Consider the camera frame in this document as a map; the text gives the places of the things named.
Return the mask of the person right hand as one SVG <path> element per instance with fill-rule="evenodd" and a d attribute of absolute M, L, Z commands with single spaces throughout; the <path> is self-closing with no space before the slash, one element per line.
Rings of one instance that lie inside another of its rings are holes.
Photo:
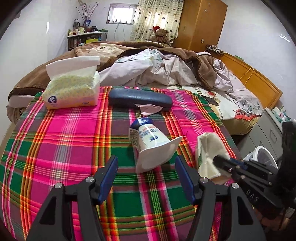
<path fill-rule="evenodd" d="M 266 231 L 278 232 L 285 230 L 292 223 L 292 218 L 288 218 L 286 215 L 287 211 L 287 208 L 284 209 L 275 219 L 263 217 L 260 223 Z"/>

